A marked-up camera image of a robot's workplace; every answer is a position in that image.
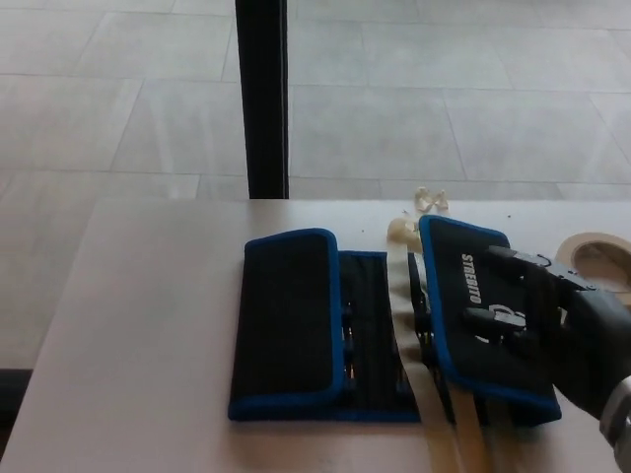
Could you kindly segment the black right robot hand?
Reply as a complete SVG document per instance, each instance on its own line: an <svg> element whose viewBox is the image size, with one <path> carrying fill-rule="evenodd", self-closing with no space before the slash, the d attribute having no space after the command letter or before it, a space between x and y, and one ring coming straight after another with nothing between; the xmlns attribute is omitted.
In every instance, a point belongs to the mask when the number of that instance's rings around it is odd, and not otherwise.
<svg viewBox="0 0 631 473"><path fill-rule="evenodd" d="M525 325L481 308L466 309L463 321L542 366L561 393L604 430L628 423L630 312L618 297L542 255L490 246L483 261L525 289Z"/></svg>

